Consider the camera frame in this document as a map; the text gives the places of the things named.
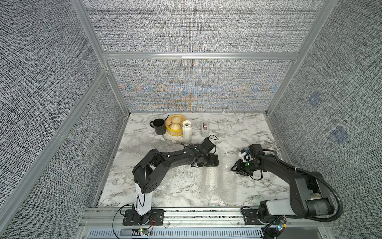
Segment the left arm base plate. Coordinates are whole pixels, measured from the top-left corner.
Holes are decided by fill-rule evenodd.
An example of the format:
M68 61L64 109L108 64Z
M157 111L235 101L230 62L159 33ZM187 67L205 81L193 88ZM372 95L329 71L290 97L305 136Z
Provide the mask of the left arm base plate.
M123 215L123 226L162 226L165 210L151 209L145 215L139 215L136 210L125 210Z

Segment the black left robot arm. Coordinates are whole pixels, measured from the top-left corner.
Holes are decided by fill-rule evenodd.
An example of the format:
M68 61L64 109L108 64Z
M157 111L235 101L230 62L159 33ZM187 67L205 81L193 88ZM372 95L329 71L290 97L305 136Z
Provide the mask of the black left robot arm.
M201 143L185 145L183 149L160 152L151 149L133 168L133 181L136 186L134 210L139 216L148 214L151 209L152 192L161 184L170 169L188 165L192 168L219 166L217 146L205 138Z

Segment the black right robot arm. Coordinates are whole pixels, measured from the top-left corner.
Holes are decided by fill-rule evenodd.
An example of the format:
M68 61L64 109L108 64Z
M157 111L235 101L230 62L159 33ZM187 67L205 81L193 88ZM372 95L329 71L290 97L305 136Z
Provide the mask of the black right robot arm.
M269 224L278 216L317 222L333 222L341 217L342 200L320 173L293 166L279 158L275 150L263 149L260 144L250 145L239 155L232 172L250 178L255 171L270 172L289 185L287 198L259 204L257 217L261 223Z

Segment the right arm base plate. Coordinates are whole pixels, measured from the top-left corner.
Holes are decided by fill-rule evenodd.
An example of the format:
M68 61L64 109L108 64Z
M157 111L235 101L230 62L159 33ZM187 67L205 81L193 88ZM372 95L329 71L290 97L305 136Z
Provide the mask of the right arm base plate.
M244 206L240 208L245 225L260 225L265 227L282 228L287 224L285 216L271 215L265 208L253 208Z

